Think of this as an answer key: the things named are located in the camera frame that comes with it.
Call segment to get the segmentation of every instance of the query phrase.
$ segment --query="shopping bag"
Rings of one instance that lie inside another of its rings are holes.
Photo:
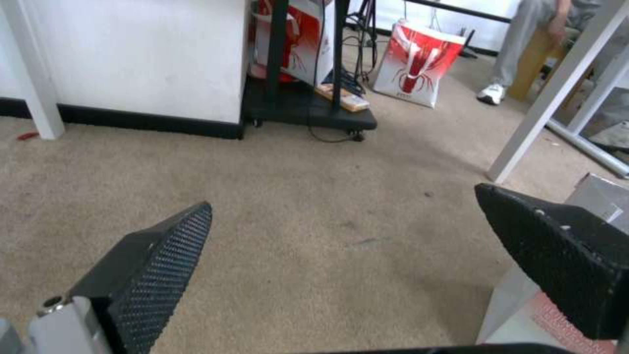
[[[254,68],[265,71],[274,0],[260,0],[255,28]],[[290,0],[282,52],[283,73],[318,86],[332,70],[334,60],[334,0]]]
[[[464,43],[465,37],[399,20],[393,26],[374,90],[434,108],[439,80],[450,69]]]

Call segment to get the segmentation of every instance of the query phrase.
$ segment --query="black gripper pad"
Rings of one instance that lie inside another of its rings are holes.
[[[90,299],[114,353],[148,353],[199,261],[212,221],[200,203],[125,236],[69,291]]]
[[[494,185],[476,197],[507,252],[593,340],[617,339],[629,316],[629,237],[587,210]]]

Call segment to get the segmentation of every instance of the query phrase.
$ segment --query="wooden block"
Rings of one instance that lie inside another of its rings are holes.
[[[327,98],[328,100],[332,100],[332,84],[321,84],[317,86],[315,91]],[[366,110],[369,108],[369,102],[362,97],[358,97],[355,94],[347,91],[344,88],[341,88],[341,107],[350,111],[350,112],[358,112],[362,110]]]

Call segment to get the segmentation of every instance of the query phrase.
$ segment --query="pink label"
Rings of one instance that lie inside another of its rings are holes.
[[[544,292],[539,292],[527,305],[531,318],[569,351],[577,354],[612,354],[612,341],[593,341],[574,327]]]

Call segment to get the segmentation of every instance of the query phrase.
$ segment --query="metal cylinder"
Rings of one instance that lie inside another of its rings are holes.
[[[557,133],[557,135],[577,147],[579,150],[590,155],[603,166],[612,170],[612,172],[616,173],[619,177],[629,178],[629,166],[627,166],[624,162],[608,154],[580,135],[571,133],[561,123],[554,119],[549,120],[546,126],[553,132]]]

